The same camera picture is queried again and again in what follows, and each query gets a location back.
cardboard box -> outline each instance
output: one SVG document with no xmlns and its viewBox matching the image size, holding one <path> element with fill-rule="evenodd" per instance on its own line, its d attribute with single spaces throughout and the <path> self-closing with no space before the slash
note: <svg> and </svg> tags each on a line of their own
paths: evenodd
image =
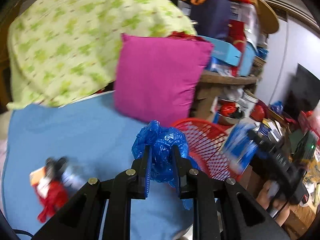
<svg viewBox="0 0 320 240">
<path fill-rule="evenodd" d="M 211 42 L 214 45 L 211 57 L 220 59 L 232 66 L 238 66 L 241 58 L 241 52 L 236 49 L 235 46 L 225 41 L 220 41 L 206 36 L 199 35 L 199 37 Z"/>
</svg>

blue plastic bag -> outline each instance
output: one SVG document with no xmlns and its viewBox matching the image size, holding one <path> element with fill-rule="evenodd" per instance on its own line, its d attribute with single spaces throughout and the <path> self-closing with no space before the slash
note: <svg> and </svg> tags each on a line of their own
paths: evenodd
<svg viewBox="0 0 320 240">
<path fill-rule="evenodd" d="M 151 146 L 152 168 L 151 179 L 157 182 L 173 184 L 171 164 L 171 148 L 176 144 L 183 158 L 189 156 L 189 146 L 186 136 L 174 127 L 161 127 L 158 121 L 151 121 L 138 133 L 132 146 L 132 154 L 135 159 L 141 158 L 145 145 Z"/>
<path fill-rule="evenodd" d="M 283 104 L 281 101 L 277 101 L 270 106 L 271 110 L 274 111 L 276 114 L 281 115 L 283 111 Z"/>
</svg>

red cloth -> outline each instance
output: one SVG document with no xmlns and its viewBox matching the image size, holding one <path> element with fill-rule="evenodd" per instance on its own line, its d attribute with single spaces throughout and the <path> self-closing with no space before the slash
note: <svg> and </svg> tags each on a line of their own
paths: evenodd
<svg viewBox="0 0 320 240">
<path fill-rule="evenodd" d="M 194 36 L 194 35 L 189 35 L 189 34 L 186 34 L 185 32 L 172 32 L 168 38 L 171 38 L 171 39 L 179 39 L 179 40 L 187 40 L 187 41 L 205 41 L 205 42 L 208 42 L 206 41 L 204 38 L 201 38 L 199 36 Z"/>
<path fill-rule="evenodd" d="M 43 198 L 39 195 L 36 188 L 37 186 L 38 184 L 34 185 L 33 187 L 36 191 L 40 203 L 44 207 L 37 218 L 41 223 L 44 223 L 47 220 L 47 216 L 49 218 L 52 217 L 56 213 L 56 211 L 68 201 L 68 194 L 63 187 L 63 184 L 55 180 L 50 182 L 50 187 L 46 198 Z"/>
<path fill-rule="evenodd" d="M 220 108 L 220 114 L 223 116 L 229 117 L 232 113 L 236 111 L 236 103 L 230 102 L 230 103 L 225 103 L 221 106 Z"/>
<path fill-rule="evenodd" d="M 241 66 L 243 54 L 244 54 L 245 48 L 247 46 L 247 39 L 244 34 L 244 22 L 230 20 L 229 23 L 231 24 L 231 27 L 229 29 L 229 37 L 232 40 L 233 46 L 235 46 L 236 49 L 238 49 L 241 52 L 241 58 L 240 58 L 238 66 L 231 67 L 232 75 L 237 77 L 238 76 L 238 69 Z"/>
</svg>

blue bag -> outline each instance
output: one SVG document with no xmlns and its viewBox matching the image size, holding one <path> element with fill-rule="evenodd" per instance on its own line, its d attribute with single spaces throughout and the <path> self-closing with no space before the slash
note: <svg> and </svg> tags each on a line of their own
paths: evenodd
<svg viewBox="0 0 320 240">
<path fill-rule="evenodd" d="M 198 35 L 224 40 L 229 33 L 231 5 L 229 0 L 205 0 L 192 5 L 190 19 L 198 22 L 195 29 Z"/>
<path fill-rule="evenodd" d="M 283 111 L 283 105 L 281 101 L 277 101 L 274 104 L 270 105 L 270 108 L 272 111 L 274 111 L 276 114 L 281 115 Z"/>
<path fill-rule="evenodd" d="M 137 134 L 132 146 L 132 154 L 135 159 L 141 158 L 144 147 L 151 145 L 151 179 L 157 182 L 167 182 L 175 187 L 171 163 L 171 148 L 174 144 L 178 146 L 181 157 L 189 159 L 192 167 L 200 170 L 196 161 L 189 156 L 189 146 L 184 133 L 174 127 L 161 127 L 160 123 L 155 120 Z M 192 199 L 184 199 L 183 206 L 190 210 Z"/>
</svg>

metal rivet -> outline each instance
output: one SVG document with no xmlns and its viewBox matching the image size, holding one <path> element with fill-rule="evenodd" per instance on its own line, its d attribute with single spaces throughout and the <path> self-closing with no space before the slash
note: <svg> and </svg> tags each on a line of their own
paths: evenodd
<svg viewBox="0 0 320 240">
<path fill-rule="evenodd" d="M 191 175 L 198 175 L 199 171 L 198 171 L 197 169 L 190 169 L 190 170 L 189 170 L 189 173 L 190 173 Z"/>
<path fill-rule="evenodd" d="M 234 178 L 227 178 L 226 182 L 230 185 L 234 185 L 236 183 L 236 180 Z"/>
<path fill-rule="evenodd" d="M 125 171 L 125 174 L 132 176 L 132 175 L 136 174 L 136 171 L 134 169 L 128 169 Z"/>
<path fill-rule="evenodd" d="M 90 179 L 88 179 L 88 183 L 90 184 L 90 185 L 94 185 L 94 184 L 96 184 L 98 182 L 98 179 L 97 178 L 90 178 Z"/>
</svg>

